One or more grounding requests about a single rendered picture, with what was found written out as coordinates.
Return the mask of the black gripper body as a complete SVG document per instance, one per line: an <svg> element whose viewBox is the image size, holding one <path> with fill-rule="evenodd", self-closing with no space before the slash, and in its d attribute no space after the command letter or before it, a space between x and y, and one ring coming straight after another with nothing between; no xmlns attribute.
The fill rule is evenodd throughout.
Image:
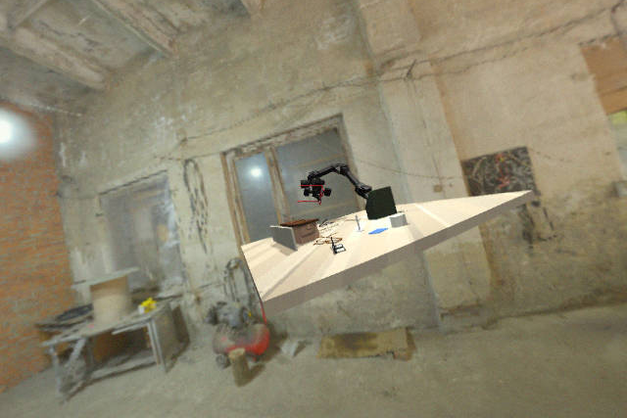
<svg viewBox="0 0 627 418"><path fill-rule="evenodd" d="M317 190L317 192L319 193L319 191L321 190L320 187L313 187L311 188L305 188L304 190L304 196L309 196L310 194L313 193L314 190ZM324 190L324 196L330 196L331 194L331 188L325 188Z"/></svg>

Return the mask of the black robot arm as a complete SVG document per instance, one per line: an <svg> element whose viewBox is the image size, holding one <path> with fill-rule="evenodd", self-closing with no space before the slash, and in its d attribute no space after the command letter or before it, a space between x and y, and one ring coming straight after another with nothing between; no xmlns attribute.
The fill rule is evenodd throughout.
<svg viewBox="0 0 627 418"><path fill-rule="evenodd" d="M337 166L340 166L340 171L336 169ZM367 200L369 191L372 191L372 186L365 185L364 183L359 182L358 179L354 176L354 174L350 171L346 163L332 164L319 171L317 170L311 171L310 174L308 175L308 179L301 180L301 185L311 185L311 184L324 185L325 181L320 179L320 177L332 171L338 174L347 176L347 178L356 187L355 192Z"/></svg>

